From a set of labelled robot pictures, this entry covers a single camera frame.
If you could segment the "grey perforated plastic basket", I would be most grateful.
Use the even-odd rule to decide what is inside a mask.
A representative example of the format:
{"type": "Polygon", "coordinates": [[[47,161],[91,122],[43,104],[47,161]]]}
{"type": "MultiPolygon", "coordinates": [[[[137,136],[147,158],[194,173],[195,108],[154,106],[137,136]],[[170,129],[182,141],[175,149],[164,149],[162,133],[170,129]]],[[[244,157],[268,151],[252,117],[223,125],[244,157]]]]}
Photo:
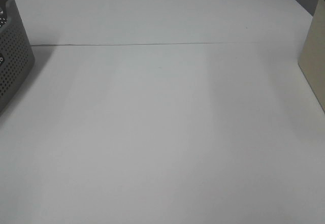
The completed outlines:
{"type": "Polygon", "coordinates": [[[1,0],[1,111],[34,64],[35,57],[15,0],[1,0]]]}

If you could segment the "beige box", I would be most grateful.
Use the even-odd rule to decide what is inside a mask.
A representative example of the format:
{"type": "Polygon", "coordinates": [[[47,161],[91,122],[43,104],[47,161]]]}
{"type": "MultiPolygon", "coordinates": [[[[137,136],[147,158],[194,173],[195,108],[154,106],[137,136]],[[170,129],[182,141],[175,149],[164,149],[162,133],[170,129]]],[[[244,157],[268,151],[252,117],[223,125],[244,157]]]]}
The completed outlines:
{"type": "Polygon", "coordinates": [[[298,64],[324,109],[324,0],[318,0],[298,64]]]}

